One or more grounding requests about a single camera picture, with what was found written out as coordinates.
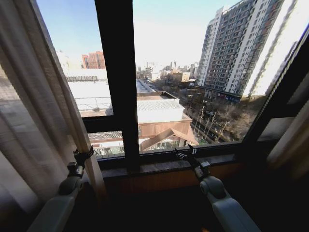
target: curtain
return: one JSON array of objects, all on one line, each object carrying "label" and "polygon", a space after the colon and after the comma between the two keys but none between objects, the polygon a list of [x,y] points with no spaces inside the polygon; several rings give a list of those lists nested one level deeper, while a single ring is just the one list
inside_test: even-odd
[{"label": "curtain", "polygon": [[267,161],[272,169],[284,170],[291,179],[309,172],[309,101],[270,152]]},{"label": "curtain", "polygon": [[[36,2],[0,1],[0,25],[0,207],[31,212],[90,141]],[[85,178],[107,198],[94,156]]]}]

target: white rooftop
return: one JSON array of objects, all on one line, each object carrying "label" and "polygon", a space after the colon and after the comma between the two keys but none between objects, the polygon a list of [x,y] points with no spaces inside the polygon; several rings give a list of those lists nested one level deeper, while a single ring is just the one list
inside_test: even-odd
[{"label": "white rooftop", "polygon": [[184,109],[182,105],[174,99],[137,101],[137,111],[153,111],[168,109]]},{"label": "white rooftop", "polygon": [[150,88],[147,84],[145,84],[141,80],[136,80],[136,92],[137,93],[148,93],[155,92],[152,88]]}]

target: window frame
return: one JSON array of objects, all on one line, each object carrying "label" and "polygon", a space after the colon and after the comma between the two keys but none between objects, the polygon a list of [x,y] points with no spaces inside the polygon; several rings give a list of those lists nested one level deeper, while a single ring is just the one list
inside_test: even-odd
[{"label": "window frame", "polygon": [[[99,166],[101,168],[138,169],[142,163],[176,160],[173,149],[139,152],[132,2],[124,1],[120,6],[115,1],[95,0],[95,5],[113,115],[83,117],[83,122],[88,133],[122,131],[125,149],[124,157],[98,159]],[[308,31],[307,27],[294,54],[287,62],[244,139],[241,142],[198,145],[196,146],[197,157],[235,154],[234,161],[252,160],[253,148],[256,147],[257,151],[271,149],[276,144],[278,140],[258,141],[258,138],[272,118],[296,116],[308,100],[297,104],[287,104],[309,71],[308,66],[302,63],[302,60],[307,59],[309,51]],[[119,74],[114,71],[119,70],[120,67],[124,73]],[[179,147],[179,150],[183,153],[190,152],[187,147]]]}]

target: sky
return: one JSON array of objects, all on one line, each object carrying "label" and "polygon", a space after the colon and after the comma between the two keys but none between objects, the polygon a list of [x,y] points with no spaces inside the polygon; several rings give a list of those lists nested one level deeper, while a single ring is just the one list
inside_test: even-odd
[{"label": "sky", "polygon": [[[135,61],[199,62],[207,24],[238,0],[133,0]],[[53,45],[73,62],[102,51],[94,0],[37,0]]]}]

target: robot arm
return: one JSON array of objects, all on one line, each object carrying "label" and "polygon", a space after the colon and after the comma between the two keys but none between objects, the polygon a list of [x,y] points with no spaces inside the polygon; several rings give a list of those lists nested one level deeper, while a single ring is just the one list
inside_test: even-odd
[{"label": "robot arm", "polygon": [[83,187],[84,163],[93,155],[91,147],[88,153],[74,152],[76,162],[68,164],[68,177],[61,182],[58,195],[48,200],[29,227],[28,232],[61,232],[72,212],[78,192]]},{"label": "robot arm", "polygon": [[200,163],[193,156],[196,154],[196,149],[192,146],[189,147],[192,150],[192,155],[179,153],[175,149],[176,156],[191,164],[200,181],[201,191],[210,201],[212,209],[224,230],[226,232],[259,232],[260,229],[247,212],[228,194],[222,181],[210,175],[210,164],[208,162]]}]

